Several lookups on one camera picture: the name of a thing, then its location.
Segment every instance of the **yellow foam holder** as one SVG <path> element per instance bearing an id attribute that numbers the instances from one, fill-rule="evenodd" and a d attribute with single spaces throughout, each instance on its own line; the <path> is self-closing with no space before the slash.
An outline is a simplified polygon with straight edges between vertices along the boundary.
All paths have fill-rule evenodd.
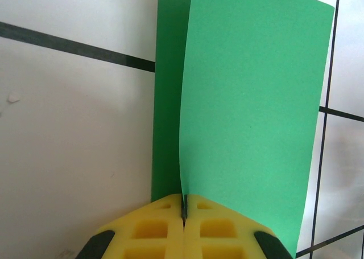
<path id="1" fill-rule="evenodd" d="M 101 227 L 76 259 L 273 258 L 256 234 L 274 244 L 278 239 L 267 227 L 198 195 L 188 196 L 184 226 L 181 203 L 181 195 L 169 195 L 116 219 Z M 284 251 L 280 258 L 289 258 Z"/>

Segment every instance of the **black line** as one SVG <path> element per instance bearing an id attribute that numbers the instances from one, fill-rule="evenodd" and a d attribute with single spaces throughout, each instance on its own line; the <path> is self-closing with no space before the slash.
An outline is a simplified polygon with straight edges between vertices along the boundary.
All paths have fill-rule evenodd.
<path id="1" fill-rule="evenodd" d="M 0 22 L 0 37 L 155 72 L 155 62 Z"/>
<path id="2" fill-rule="evenodd" d="M 338 241 L 338 240 L 340 240 L 340 239 L 343 239 L 343 238 L 345 238 L 345 237 L 347 237 L 347 236 L 350 236 L 350 235 L 352 235 L 352 234 L 354 234 L 354 233 L 356 233 L 356 232 L 359 232 L 359 231 L 361 231 L 361 230 L 363 230 L 363 229 L 364 229 L 364 225 L 362 225 L 362 226 L 360 226 L 360 227 L 357 227 L 357 228 L 355 228 L 355 229 L 352 229 L 352 230 L 350 230 L 350 231 L 344 232 L 344 233 L 342 233 L 342 234 L 340 234 L 340 235 L 338 235 L 338 236 L 332 237 L 331 239 L 326 240 L 326 241 L 324 241 L 324 242 L 321 242 L 321 243 L 319 243 L 319 244 L 317 244 L 317 245 L 314 245 L 314 246 L 312 246 L 312 247 L 310 247 L 310 248 L 308 248 L 308 249 L 301 250 L 300 252 L 297 252 L 297 253 L 296 253 L 296 258 L 302 257 L 302 256 L 304 256 L 304 255 L 306 255 L 306 254 L 308 254 L 308 253 L 312 253 L 312 252 L 314 252 L 315 250 L 321 249 L 321 248 L 323 248 L 324 246 L 327 246 L 327 245 L 329 245 L 329 244 L 331 244 L 331 243 L 334 243 L 334 242 L 336 242 L 336 241 Z"/>
<path id="3" fill-rule="evenodd" d="M 181 217 L 183 221 L 183 230 L 186 225 L 186 219 L 188 217 L 188 197 L 187 195 L 181 196 Z"/>
<path id="4" fill-rule="evenodd" d="M 331 87 L 331 78 L 332 78 L 332 68 L 334 62 L 334 50 L 335 50 L 335 39 L 336 39 L 336 29 L 337 29 L 337 18 L 339 13 L 339 3 L 340 0 L 336 0 L 336 9 L 334 15 L 334 26 L 332 32 L 332 43 L 331 43 L 331 56 L 330 56 L 330 67 L 329 67 L 329 77 L 328 77 L 328 88 L 326 91 L 326 102 L 325 107 L 329 106 L 329 98 L 330 98 L 330 87 Z M 321 172 L 322 172 L 322 160 L 324 157 L 324 146 L 325 146 L 325 135 L 326 135 L 326 125 L 328 120 L 328 114 L 324 115 L 324 126 L 322 127 L 322 140 L 321 140 L 321 149 L 320 149 L 320 162 L 318 164 L 318 173 L 317 173 L 317 186 L 316 186 L 316 198 L 315 198 L 315 210 L 313 212 L 313 221 L 312 221 L 312 235 L 311 235 L 311 247 L 315 244 L 315 232 L 316 232 L 316 221 L 317 221 L 317 208 L 319 206 L 319 194 L 320 194 L 320 183 L 321 183 Z M 310 252 L 309 259 L 312 259 L 313 253 Z"/>
<path id="5" fill-rule="evenodd" d="M 362 259 L 363 259 L 363 255 L 364 255 L 364 233 L 363 233 L 363 242 L 362 242 Z"/>
<path id="6" fill-rule="evenodd" d="M 323 107 L 323 106 L 320 106 L 318 111 L 323 112 L 323 113 L 328 113 L 330 115 L 342 117 L 342 118 L 349 118 L 351 120 L 364 122 L 364 117 L 360 117 L 360 116 L 353 115 L 353 114 L 350 114 L 350 113 L 345 113 L 345 112 L 338 111 L 338 110 L 331 109 L 331 108 L 326 108 L 326 107 Z"/>

